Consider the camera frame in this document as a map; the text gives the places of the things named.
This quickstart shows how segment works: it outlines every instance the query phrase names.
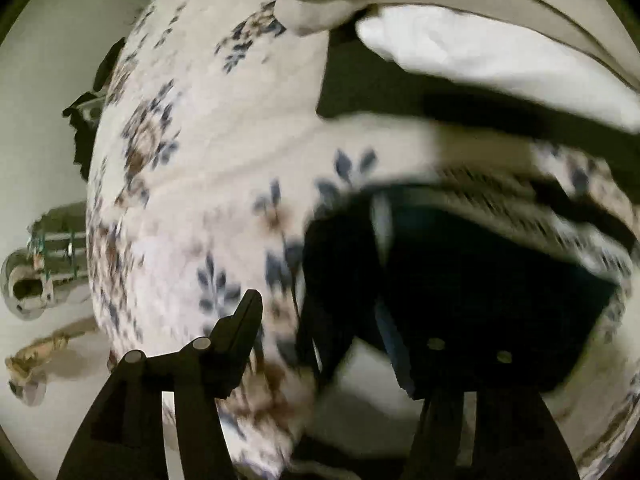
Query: brown flower print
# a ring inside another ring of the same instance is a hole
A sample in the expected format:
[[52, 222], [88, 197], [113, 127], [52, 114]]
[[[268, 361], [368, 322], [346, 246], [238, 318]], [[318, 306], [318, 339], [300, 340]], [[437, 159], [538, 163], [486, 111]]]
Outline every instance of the brown flower print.
[[[105, 161], [94, 180], [94, 198], [87, 213], [86, 250], [89, 282], [94, 305], [97, 306], [98, 321], [100, 317], [110, 321], [107, 332], [113, 338], [122, 330], [122, 319], [136, 330], [136, 320], [127, 304], [126, 290], [129, 272], [135, 262], [130, 250], [131, 243], [121, 238], [118, 225], [105, 222], [102, 218], [104, 168]], [[139, 333], [129, 336], [142, 338]]]
[[138, 62], [135, 58], [126, 59], [123, 63], [118, 64], [113, 76], [111, 77], [111, 85], [107, 92], [105, 106], [120, 101], [127, 87], [127, 81], [137, 65]]
[[128, 180], [132, 180], [151, 162], [161, 139], [162, 129], [158, 120], [153, 115], [147, 114], [129, 139], [125, 161]]
[[284, 234], [292, 222], [290, 207], [282, 203], [279, 181], [273, 180], [270, 192], [258, 196], [254, 202], [254, 213], [260, 217], [265, 234]]
[[247, 420], [265, 436], [296, 436], [310, 415], [314, 392], [311, 370], [290, 370], [276, 362], [257, 360], [246, 368], [241, 385], [220, 401], [220, 407]]
[[218, 43], [215, 54], [226, 53], [223, 64], [225, 73], [230, 73], [241, 60], [245, 59], [247, 51], [258, 38], [265, 35], [277, 38], [287, 30], [273, 15], [275, 3], [276, 0], [263, 2], [258, 11], [244, 22], [238, 23], [231, 34]]
[[629, 200], [613, 179], [609, 165], [579, 150], [565, 148], [569, 178], [578, 195], [589, 196], [595, 203], [624, 222], [640, 240], [640, 208]]
[[298, 313], [290, 290], [273, 290], [265, 301], [262, 325], [276, 336], [294, 338], [298, 329]]
[[143, 203], [148, 201], [148, 189], [146, 188], [144, 178], [137, 174], [122, 189], [113, 203], [118, 207], [126, 209], [135, 206], [139, 201]]

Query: white pillow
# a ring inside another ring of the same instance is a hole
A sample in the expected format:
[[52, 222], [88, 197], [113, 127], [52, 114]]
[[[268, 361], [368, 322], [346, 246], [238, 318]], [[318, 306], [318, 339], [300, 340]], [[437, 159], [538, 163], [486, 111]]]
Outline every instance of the white pillow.
[[596, 60], [538, 32], [436, 6], [382, 6], [360, 19], [364, 45], [408, 72], [487, 86], [640, 131], [640, 98]]

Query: bed sheet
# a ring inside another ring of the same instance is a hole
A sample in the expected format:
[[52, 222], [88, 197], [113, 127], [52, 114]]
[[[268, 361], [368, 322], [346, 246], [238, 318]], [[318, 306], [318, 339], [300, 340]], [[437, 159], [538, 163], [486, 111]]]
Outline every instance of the bed sheet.
[[[320, 120], [328, 36], [288, 34], [275, 1], [151, 1], [106, 98], [87, 211], [95, 315], [118, 358], [177, 351], [244, 290], [262, 294], [261, 352], [220, 416], [234, 462], [265, 478], [282, 471], [314, 404], [314, 380], [295, 365], [291, 269], [318, 206], [443, 164], [552, 174], [569, 187], [569, 166], [596, 164], [611, 184], [601, 161], [497, 132]], [[637, 229], [628, 201], [614, 208]], [[637, 303], [607, 309], [582, 363], [546, 398], [583, 478], [606, 469], [638, 421]], [[169, 399], [164, 410], [170, 420]]]

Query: dark fabric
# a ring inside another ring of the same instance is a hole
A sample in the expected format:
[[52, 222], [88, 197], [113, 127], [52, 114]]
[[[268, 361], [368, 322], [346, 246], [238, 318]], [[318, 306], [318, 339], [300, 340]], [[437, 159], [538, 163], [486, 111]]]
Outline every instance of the dark fabric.
[[[459, 184], [455, 182], [436, 182], [433, 184], [425, 184], [423, 182], [411, 183], [407, 181], [397, 186], [386, 186], [386, 188], [402, 189], [416, 186], [442, 191], [464, 190], [469, 195], [489, 190], [498, 192], [500, 195], [508, 198], [520, 198], [521, 200], [529, 201], [527, 198], [524, 198], [520, 194], [514, 192], [514, 190], [501, 186], [498, 181], [491, 182], [490, 176], [483, 175], [482, 179], [482, 185], [478, 185], [476, 183]], [[595, 203], [590, 197], [577, 196], [570, 198], [556, 181], [527, 177], [519, 177], [518, 180], [523, 186], [530, 186], [534, 190], [535, 197], [530, 201], [531, 203], [546, 206], [558, 216], [561, 216], [575, 224], [593, 225], [602, 234], [618, 241], [629, 254], [632, 253], [638, 243], [634, 232], [622, 220], [601, 208], [601, 206]], [[383, 189], [384, 187], [371, 186], [368, 191], [377, 192], [378, 190]]]
[[[404, 468], [405, 457], [356, 458], [324, 444], [308, 435], [303, 435], [295, 447], [291, 461], [316, 462], [335, 469], [356, 473], [362, 480], [396, 480]], [[313, 473], [283, 471], [281, 480], [324, 478]]]
[[15, 468], [7, 458], [4, 450], [0, 450], [0, 478], [3, 480], [23, 480], [24, 476]]
[[[449, 212], [405, 203], [398, 188], [386, 197], [394, 232], [384, 268], [366, 195], [306, 232], [298, 345], [314, 340], [324, 380], [382, 300], [408, 349], [412, 383], [401, 386], [413, 398], [435, 386], [549, 391], [561, 383], [617, 285]], [[430, 338], [446, 350], [428, 348]], [[513, 363], [498, 362], [499, 351]]]
[[464, 392], [436, 389], [422, 406], [420, 424], [400, 480], [453, 480], [462, 433]]
[[69, 124], [76, 130], [76, 134], [74, 135], [74, 143], [76, 145], [74, 164], [80, 165], [80, 175], [86, 182], [89, 180], [89, 168], [91, 166], [91, 158], [94, 154], [97, 127], [88, 124], [76, 107], [95, 99], [95, 97], [91, 92], [85, 92], [62, 111], [62, 116], [69, 117]]
[[473, 469], [478, 480], [578, 480], [571, 453], [528, 388], [478, 392]]
[[94, 92], [99, 92], [105, 83], [108, 81], [111, 71], [116, 65], [120, 51], [123, 49], [126, 38], [121, 38], [109, 49], [107, 55], [104, 57], [98, 72], [95, 73], [94, 79]]
[[428, 117], [548, 140], [604, 158], [620, 188], [640, 202], [640, 137], [490, 89], [405, 72], [357, 38], [354, 21], [330, 33], [317, 112]]

